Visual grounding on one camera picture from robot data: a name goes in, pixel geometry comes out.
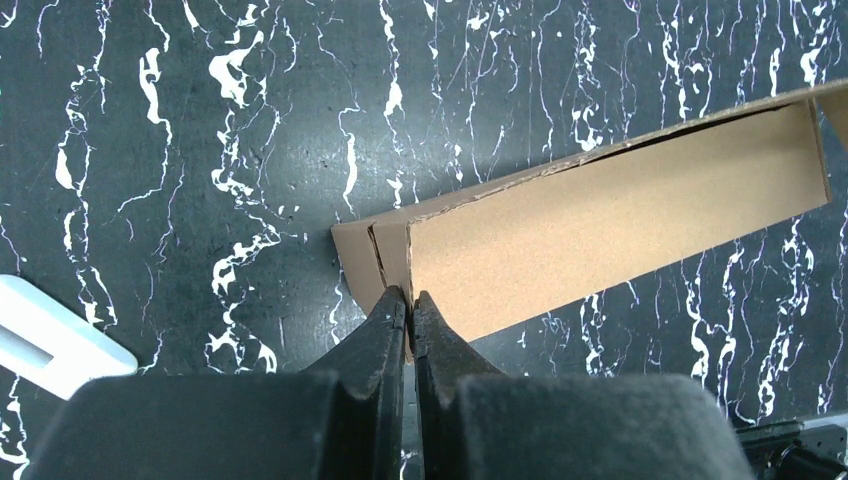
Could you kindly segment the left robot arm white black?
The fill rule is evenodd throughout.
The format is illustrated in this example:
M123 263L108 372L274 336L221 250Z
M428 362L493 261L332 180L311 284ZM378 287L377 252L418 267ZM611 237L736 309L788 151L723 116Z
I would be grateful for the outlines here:
M30 479L396 479L404 354L429 479L748 479L712 397L681 376L509 377L396 287L294 374L141 376L27 281L1 279L1 363L64 400Z

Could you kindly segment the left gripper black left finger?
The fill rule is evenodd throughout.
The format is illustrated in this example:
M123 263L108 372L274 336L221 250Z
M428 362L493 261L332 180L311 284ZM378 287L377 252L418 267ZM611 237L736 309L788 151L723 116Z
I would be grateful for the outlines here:
M395 479L406 302L297 373L107 377L60 409L29 479Z

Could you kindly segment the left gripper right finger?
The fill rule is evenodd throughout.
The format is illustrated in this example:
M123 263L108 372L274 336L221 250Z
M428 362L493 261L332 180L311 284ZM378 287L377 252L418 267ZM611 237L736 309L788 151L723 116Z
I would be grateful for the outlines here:
M730 423L688 377L511 377L428 293L410 321L428 479L752 477Z

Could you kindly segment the brown cardboard box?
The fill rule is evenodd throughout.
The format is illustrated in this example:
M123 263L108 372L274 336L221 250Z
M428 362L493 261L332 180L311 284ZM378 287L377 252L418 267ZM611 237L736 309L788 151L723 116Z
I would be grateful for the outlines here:
M474 341L827 204L847 84L763 98L331 229L365 311L429 295Z

